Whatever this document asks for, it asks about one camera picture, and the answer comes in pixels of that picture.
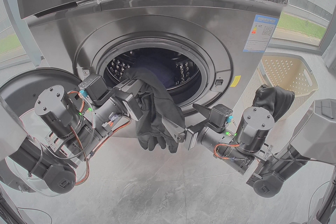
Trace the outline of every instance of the metal bracket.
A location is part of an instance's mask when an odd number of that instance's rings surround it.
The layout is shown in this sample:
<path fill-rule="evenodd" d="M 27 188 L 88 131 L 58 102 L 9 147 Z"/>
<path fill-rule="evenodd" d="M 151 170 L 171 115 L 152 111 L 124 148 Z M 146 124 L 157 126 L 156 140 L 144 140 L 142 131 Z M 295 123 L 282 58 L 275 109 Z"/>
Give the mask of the metal bracket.
<path fill-rule="evenodd" d="M 259 150 L 256 153 L 250 153 L 248 151 L 245 151 L 244 149 L 242 149 L 241 147 L 237 147 L 237 150 L 239 150 L 241 153 L 244 153 L 246 155 L 251 155 L 256 157 L 257 159 L 259 159 L 262 163 L 265 163 L 267 161 L 267 159 L 271 156 L 271 151 L 273 149 L 273 145 L 268 145 L 265 144 L 261 147 L 261 150 Z"/>
<path fill-rule="evenodd" d="M 131 81 L 127 79 L 120 82 L 114 88 L 132 94 L 135 97 L 143 85 L 144 82 L 141 81 L 140 79 L 133 79 Z"/>
<path fill-rule="evenodd" d="M 175 142 L 183 143 L 186 139 L 187 129 L 178 126 L 176 123 L 172 122 L 170 119 L 162 116 L 162 123 L 166 127 L 168 133 L 174 138 Z"/>

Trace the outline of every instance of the laundry basket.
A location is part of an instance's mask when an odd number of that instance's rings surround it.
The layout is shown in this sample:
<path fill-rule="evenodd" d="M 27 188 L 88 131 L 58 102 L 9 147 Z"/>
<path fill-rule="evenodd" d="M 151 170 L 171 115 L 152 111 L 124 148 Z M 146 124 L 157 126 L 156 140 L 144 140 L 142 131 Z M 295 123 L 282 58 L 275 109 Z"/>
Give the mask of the laundry basket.
<path fill-rule="evenodd" d="M 295 92 L 291 108 L 280 120 L 288 118 L 319 89 L 313 72 L 305 60 L 300 56 L 286 53 L 264 54 L 243 93 L 245 108 L 252 105 L 255 91 L 262 84 L 280 86 L 285 90 Z"/>

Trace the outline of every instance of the warning sticker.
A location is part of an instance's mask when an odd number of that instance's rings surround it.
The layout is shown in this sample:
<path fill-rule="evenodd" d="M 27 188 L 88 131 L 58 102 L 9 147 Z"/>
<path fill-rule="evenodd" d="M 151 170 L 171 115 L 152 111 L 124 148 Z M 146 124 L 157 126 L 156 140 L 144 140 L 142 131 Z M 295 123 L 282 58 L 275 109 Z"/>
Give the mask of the warning sticker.
<path fill-rule="evenodd" d="M 237 76 L 235 76 L 235 77 L 234 77 L 234 80 L 233 80 L 233 83 L 231 84 L 230 87 L 236 87 L 237 84 L 238 84 L 238 82 L 239 82 L 239 80 L 240 80 L 240 77 L 241 77 L 241 75 L 237 75 Z"/>
<path fill-rule="evenodd" d="M 254 22 L 243 51 L 265 52 L 279 19 L 255 15 Z"/>

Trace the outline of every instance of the connector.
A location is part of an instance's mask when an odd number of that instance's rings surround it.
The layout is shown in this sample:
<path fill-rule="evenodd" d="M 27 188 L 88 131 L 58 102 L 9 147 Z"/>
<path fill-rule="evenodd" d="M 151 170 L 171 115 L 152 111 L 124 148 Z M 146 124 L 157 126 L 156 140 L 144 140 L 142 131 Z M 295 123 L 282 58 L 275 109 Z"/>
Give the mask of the connector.
<path fill-rule="evenodd" d="M 233 121 L 233 116 L 229 116 L 226 118 L 227 123 L 231 123 Z"/>
<path fill-rule="evenodd" d="M 80 90 L 79 94 L 81 94 L 84 98 L 88 96 L 88 93 L 85 90 Z"/>

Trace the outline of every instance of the gray floor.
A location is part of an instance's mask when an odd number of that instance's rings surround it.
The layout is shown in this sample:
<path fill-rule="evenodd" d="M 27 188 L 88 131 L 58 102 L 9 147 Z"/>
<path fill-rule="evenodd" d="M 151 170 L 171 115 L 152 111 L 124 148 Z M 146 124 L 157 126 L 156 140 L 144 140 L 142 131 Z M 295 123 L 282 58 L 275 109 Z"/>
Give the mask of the gray floor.
<path fill-rule="evenodd" d="M 290 118 L 276 124 L 268 138 L 275 150 L 289 140 L 313 99 L 336 99 L 336 76 L 327 71 L 321 57 L 297 54 L 311 67 L 320 89 Z M 30 67 L 1 71 L 0 80 Z M 235 118 L 240 118 L 242 102 L 234 111 Z M 88 181 L 68 194 L 48 198 L 6 190 L 18 206 L 47 211 L 53 223 L 288 224 L 307 221 L 310 197 L 333 170 L 325 164 L 308 163 L 285 182 L 281 193 L 265 199 L 245 184 L 255 166 L 241 176 L 203 147 L 192 152 L 181 147 L 176 154 L 158 148 L 149 152 L 136 139 L 116 137 L 90 162 Z M 317 191 L 312 206 L 325 188 Z M 37 224 L 49 221 L 39 212 L 28 214 Z"/>

